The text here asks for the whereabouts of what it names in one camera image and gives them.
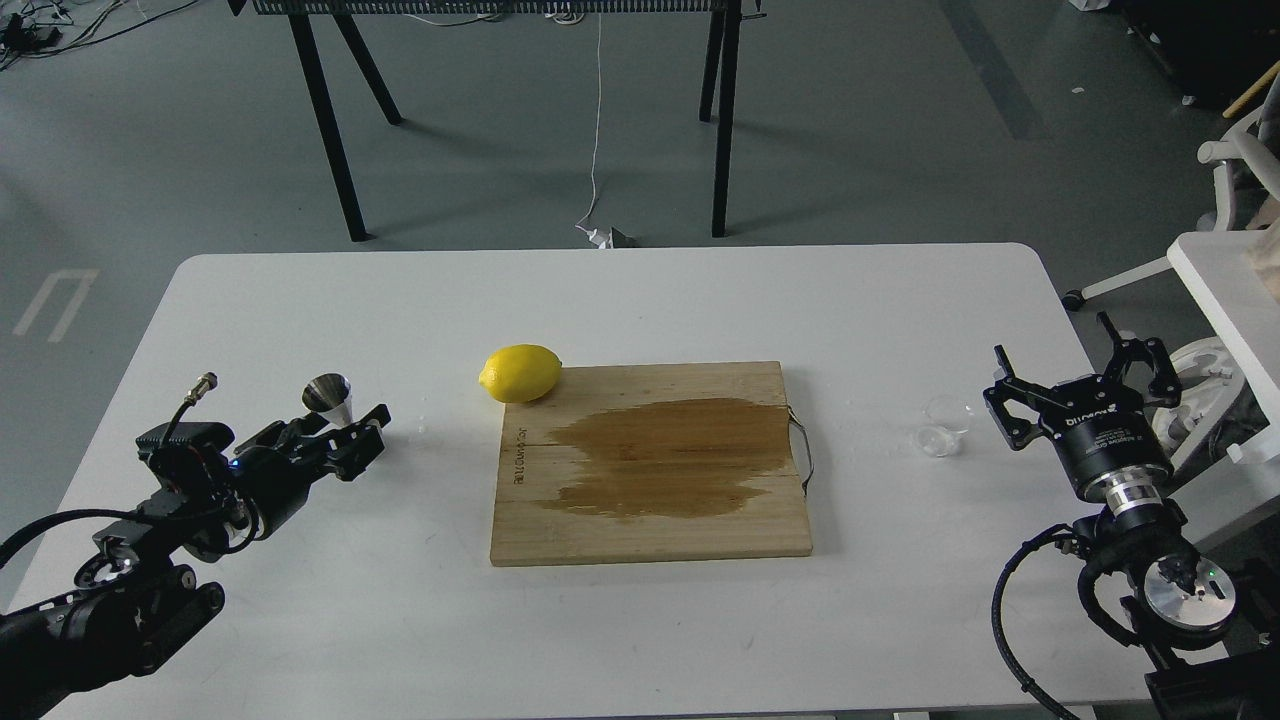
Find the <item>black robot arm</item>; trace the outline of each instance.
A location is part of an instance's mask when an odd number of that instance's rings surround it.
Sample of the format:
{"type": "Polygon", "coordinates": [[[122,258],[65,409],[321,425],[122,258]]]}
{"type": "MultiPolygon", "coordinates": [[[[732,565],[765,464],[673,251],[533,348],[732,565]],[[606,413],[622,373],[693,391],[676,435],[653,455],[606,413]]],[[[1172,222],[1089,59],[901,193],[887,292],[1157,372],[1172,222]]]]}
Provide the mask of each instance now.
{"type": "Polygon", "coordinates": [[[346,409],[347,424],[324,433],[329,420],[315,411],[274,421],[228,459],[230,428],[178,421],[216,383],[211,374],[201,380],[169,424],[137,438],[138,457],[160,483],[137,510],[59,512],[0,546],[3,566],[58,524],[116,519],[93,536],[99,552],[76,574],[76,589],[0,615],[0,717],[40,717],[73,692],[155,673],[225,600],[221,585],[197,584],[189,566],[174,565],[174,551],[214,562],[266,539],[312,483],[329,474],[353,480],[383,451],[390,414],[379,405],[356,421],[346,409]]]}
{"type": "Polygon", "coordinates": [[[1181,536],[1187,518],[1160,492],[1172,468],[1143,413],[1148,406],[1179,404],[1181,387],[1172,361],[1160,340],[1123,338],[1106,314],[1098,320],[1112,343],[1106,369],[1052,388],[1019,379],[1004,348],[996,347],[1004,377],[984,397],[1009,446],[1021,450],[1047,437],[1076,497],[1105,505],[1069,528],[1046,530],[1006,565],[992,600],[1001,656],[1027,692],[1055,715],[1074,717],[1012,657],[1000,621],[1009,575],[1032,550],[1052,543],[1084,561],[1076,592],[1089,620],[1121,644],[1142,646],[1152,659],[1157,671],[1147,675],[1147,684],[1162,717],[1280,717],[1280,693],[1274,691],[1280,650],[1275,644],[1202,665],[1189,665],[1174,653],[1220,642],[1242,614],[1263,635],[1280,628],[1275,611],[1280,582],[1261,562],[1228,573],[1181,536]],[[1152,373],[1146,395],[1124,386],[1135,364],[1152,373]],[[1011,415],[1010,401],[1034,411],[1034,423],[1011,415]],[[1116,571],[1133,588],[1133,597],[1121,601],[1132,629],[1108,615],[1094,593],[1098,579],[1116,571]]]}

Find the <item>gray floor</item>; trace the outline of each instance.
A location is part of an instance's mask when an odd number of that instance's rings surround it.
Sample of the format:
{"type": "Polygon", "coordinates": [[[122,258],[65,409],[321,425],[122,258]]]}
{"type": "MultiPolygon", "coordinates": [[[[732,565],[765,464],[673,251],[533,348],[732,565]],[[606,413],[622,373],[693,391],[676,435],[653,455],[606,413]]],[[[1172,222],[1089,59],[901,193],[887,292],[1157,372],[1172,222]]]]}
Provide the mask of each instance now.
{"type": "MultiPolygon", "coordinates": [[[[154,15],[178,3],[145,5],[154,15]]],[[[1061,0],[765,9],[744,29],[723,240],[709,236],[714,127],[695,115],[705,18],[604,17],[596,224],[645,247],[1015,241],[1065,291],[1161,256],[1211,209],[1194,155],[1225,122],[1181,106],[1119,15],[1061,0]]],[[[132,12],[108,29],[136,22],[132,12]]],[[[346,238],[283,18],[233,18],[205,1],[0,74],[0,534],[58,506],[169,277],[192,255],[589,249],[573,223],[590,200],[596,18],[461,28],[362,18],[411,118],[401,128],[383,122],[323,20],[379,236],[360,246],[346,238]],[[60,269],[100,270],[65,337],[49,342],[70,282],[14,334],[60,269]]],[[[335,302],[370,290],[334,284],[335,302]]],[[[1212,334],[1171,273],[1094,307],[1170,347],[1212,334]]],[[[1091,315],[1075,323],[1105,360],[1091,315]]],[[[64,532],[86,533],[88,552],[93,529],[64,532]]],[[[28,561],[0,575],[0,606],[28,561]]]]}

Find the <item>clear plastic cup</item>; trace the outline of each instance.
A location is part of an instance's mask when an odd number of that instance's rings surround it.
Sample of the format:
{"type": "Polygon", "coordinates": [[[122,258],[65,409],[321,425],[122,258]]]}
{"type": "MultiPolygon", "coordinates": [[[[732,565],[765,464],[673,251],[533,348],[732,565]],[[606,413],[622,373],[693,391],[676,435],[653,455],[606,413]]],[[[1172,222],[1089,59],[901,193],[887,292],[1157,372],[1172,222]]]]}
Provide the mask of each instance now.
{"type": "Polygon", "coordinates": [[[911,430],[911,442],[929,457],[960,451],[960,439],[973,425],[973,407],[954,395],[936,395],[920,410],[923,421],[911,430]]]}

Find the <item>black cable sleeve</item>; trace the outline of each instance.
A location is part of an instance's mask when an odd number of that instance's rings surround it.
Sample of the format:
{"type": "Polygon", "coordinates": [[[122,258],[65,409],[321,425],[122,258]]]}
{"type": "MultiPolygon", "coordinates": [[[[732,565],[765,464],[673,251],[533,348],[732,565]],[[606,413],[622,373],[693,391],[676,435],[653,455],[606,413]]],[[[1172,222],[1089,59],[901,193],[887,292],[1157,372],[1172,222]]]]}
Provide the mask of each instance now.
{"type": "Polygon", "coordinates": [[[196,512],[193,515],[180,515],[180,516],[160,516],[160,515],[147,515],[145,512],[131,512],[125,510],[102,510],[102,509],[86,509],[86,510],[64,510],[61,512],[54,512],[52,515],[46,515],[33,523],[28,523],[24,528],[17,533],[9,536],[9,539],[0,543],[0,569],[13,560],[14,555],[27,546],[31,541],[38,538],[44,533],[56,528],[58,525],[70,523],[74,520],[84,520],[87,518],[113,518],[116,520],[133,520],[134,523],[143,523],[147,525],[163,525],[166,523],[186,523],[188,520],[200,520],[201,518],[209,518],[224,512],[223,507],[214,510],[207,510],[205,512],[196,512]]]}
{"type": "Polygon", "coordinates": [[[1023,560],[1025,560],[1030,553],[1060,539],[1076,539],[1076,536],[1068,525],[1053,525],[1034,538],[1024,542],[1009,562],[1005,564],[1005,569],[1000,571],[1000,578],[996,580],[996,591],[992,593],[991,598],[991,632],[996,637],[996,648],[1000,651],[1000,657],[1005,661],[1009,671],[1014,674],[1014,678],[1018,679],[1018,683],[1024,693],[1034,697],[1037,702],[1061,720],[1080,720],[1079,716],[1073,714],[1070,710],[1064,707],[1062,703],[1053,700],[1051,694],[1044,692],[1044,689],[1036,683],[1036,679],[1030,676],[1030,673],[1028,673],[1023,665],[1018,662],[1018,657],[1014,656],[1012,648],[1009,647],[1009,639],[1005,637],[1005,624],[1001,619],[1001,606],[1004,605],[1005,585],[1009,584],[1009,578],[1012,577],[1014,571],[1018,570],[1018,566],[1021,565],[1023,560]]]}
{"type": "Polygon", "coordinates": [[[1103,633],[1111,635],[1111,639],[1117,643],[1125,647],[1138,644],[1138,635],[1117,623],[1116,619],[1098,603],[1096,588],[1098,578],[1101,577],[1102,571],[1094,561],[1085,562],[1084,568],[1080,569],[1080,577],[1075,582],[1075,591],[1080,596],[1080,605],[1084,607],[1084,614],[1089,616],[1089,620],[1092,620],[1094,625],[1101,628],[1103,633]]]}

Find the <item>wooden stick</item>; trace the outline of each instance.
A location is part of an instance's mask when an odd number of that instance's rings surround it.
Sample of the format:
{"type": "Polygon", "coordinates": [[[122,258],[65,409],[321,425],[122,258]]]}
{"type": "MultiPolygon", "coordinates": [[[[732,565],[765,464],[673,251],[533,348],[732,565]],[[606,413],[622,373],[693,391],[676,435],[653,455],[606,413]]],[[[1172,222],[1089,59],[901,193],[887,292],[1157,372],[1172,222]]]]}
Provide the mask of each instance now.
{"type": "Polygon", "coordinates": [[[1239,111],[1245,105],[1248,105],[1260,92],[1262,92],[1262,90],[1266,86],[1271,85],[1271,81],[1276,78],[1276,74],[1280,74],[1280,63],[1271,65],[1270,70],[1262,73],[1262,77],[1260,77],[1257,82],[1251,85],[1249,88],[1244,91],[1244,95],[1239,96],[1235,100],[1235,102],[1231,102],[1230,108],[1222,110],[1222,117],[1230,120],[1236,114],[1239,114],[1239,111]]]}

